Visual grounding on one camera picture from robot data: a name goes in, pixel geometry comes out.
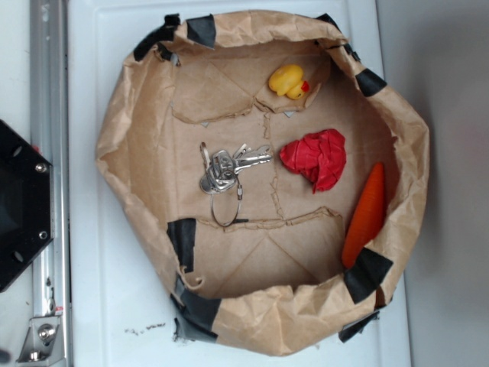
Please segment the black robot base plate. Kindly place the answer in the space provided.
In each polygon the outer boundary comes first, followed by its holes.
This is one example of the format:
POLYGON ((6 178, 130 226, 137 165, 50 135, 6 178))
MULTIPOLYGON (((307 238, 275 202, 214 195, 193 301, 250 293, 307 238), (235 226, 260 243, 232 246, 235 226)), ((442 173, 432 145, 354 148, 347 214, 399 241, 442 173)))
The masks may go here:
POLYGON ((1 291, 51 242, 51 168, 1 122, 1 291))

